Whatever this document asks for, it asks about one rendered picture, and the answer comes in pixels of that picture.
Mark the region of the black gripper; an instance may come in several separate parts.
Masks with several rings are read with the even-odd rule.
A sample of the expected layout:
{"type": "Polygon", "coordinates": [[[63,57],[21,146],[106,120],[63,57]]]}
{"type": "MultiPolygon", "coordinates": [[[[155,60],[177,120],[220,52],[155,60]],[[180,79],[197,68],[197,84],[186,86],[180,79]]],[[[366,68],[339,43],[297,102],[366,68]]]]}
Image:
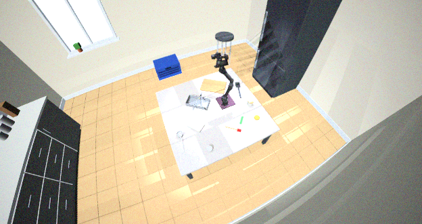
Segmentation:
{"type": "MultiPolygon", "coordinates": [[[[215,60],[216,59],[214,57],[214,54],[211,55],[211,58],[212,58],[212,60],[215,60]]],[[[222,58],[224,58],[225,60],[228,60],[229,59],[229,55],[225,54],[225,52],[224,52],[224,56],[222,58]]]]}

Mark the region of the white jar with yellow lid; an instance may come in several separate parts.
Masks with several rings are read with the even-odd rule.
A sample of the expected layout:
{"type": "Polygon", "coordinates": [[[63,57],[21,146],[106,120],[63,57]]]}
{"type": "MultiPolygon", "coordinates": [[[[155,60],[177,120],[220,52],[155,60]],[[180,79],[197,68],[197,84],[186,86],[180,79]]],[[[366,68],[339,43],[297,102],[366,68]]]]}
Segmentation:
{"type": "Polygon", "coordinates": [[[254,100],[250,98],[250,99],[248,100],[248,102],[247,102],[247,105],[248,105],[248,106],[253,106],[253,103],[254,103],[254,100]]]}

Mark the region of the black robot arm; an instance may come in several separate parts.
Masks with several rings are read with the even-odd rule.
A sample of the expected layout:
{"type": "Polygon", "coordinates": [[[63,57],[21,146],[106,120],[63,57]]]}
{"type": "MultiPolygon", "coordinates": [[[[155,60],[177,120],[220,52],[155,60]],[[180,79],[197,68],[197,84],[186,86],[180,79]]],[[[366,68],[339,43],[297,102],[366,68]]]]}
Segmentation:
{"type": "Polygon", "coordinates": [[[224,106],[227,106],[228,105],[228,94],[229,94],[229,92],[233,89],[233,86],[234,86],[234,79],[229,75],[229,73],[227,72],[227,70],[226,70],[226,68],[225,68],[225,66],[227,66],[228,65],[228,61],[227,60],[223,60],[223,61],[219,61],[219,60],[221,60],[222,59],[222,56],[221,56],[221,52],[218,52],[218,53],[215,53],[214,54],[214,57],[217,59],[217,61],[216,61],[216,65],[214,66],[215,68],[219,68],[219,72],[221,73],[221,74],[223,74],[224,76],[226,76],[227,78],[228,78],[228,80],[230,81],[230,83],[229,83],[229,86],[228,86],[228,89],[227,89],[227,91],[226,91],[226,93],[225,94],[223,94],[223,96],[222,96],[222,98],[221,98],[221,100],[222,100],[222,104],[224,105],[224,106]]]}

